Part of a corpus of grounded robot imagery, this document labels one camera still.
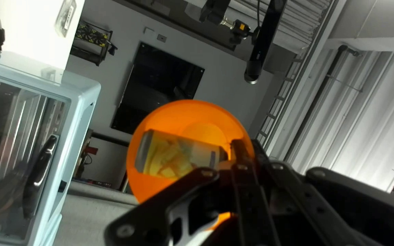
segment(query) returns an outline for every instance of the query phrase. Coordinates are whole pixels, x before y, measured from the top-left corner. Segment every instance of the black wall-mounted monitor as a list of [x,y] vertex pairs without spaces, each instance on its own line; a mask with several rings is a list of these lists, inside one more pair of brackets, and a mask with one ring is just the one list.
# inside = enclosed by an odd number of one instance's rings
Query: black wall-mounted monitor
[[203,69],[140,43],[112,129],[132,134],[142,119],[175,100],[194,99]]

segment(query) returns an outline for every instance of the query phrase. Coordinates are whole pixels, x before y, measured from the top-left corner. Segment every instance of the black equipment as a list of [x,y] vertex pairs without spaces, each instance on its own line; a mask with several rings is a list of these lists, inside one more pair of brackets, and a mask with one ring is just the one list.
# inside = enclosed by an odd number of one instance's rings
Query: black equipment
[[231,218],[203,245],[394,246],[394,196],[325,168],[305,177],[232,142],[229,170],[198,168],[105,230],[108,246],[184,245],[218,213]]

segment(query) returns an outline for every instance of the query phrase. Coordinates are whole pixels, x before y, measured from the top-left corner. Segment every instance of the glass panel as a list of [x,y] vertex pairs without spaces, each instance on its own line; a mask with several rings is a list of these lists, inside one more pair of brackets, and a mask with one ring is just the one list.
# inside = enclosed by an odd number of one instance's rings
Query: glass panel
[[27,238],[62,110],[60,101],[0,82],[0,242]]

